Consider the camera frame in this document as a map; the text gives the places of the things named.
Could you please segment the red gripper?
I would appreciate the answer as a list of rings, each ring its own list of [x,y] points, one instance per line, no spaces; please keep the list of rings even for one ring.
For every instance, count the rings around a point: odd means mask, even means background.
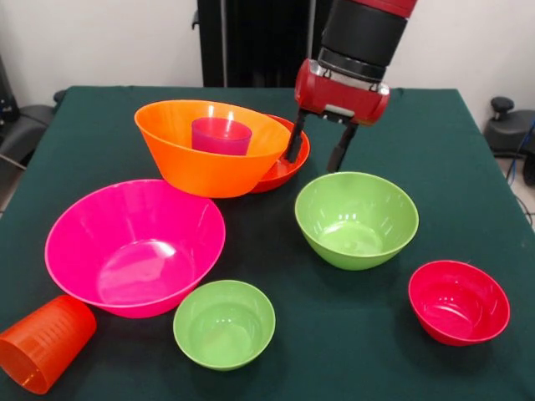
[[[351,78],[321,66],[318,61],[303,61],[296,78],[295,100],[298,115],[293,125],[285,160],[294,163],[302,144],[301,131],[309,113],[331,116],[347,124],[340,141],[335,145],[327,171],[338,172],[358,125],[375,124],[390,100],[390,87]]]

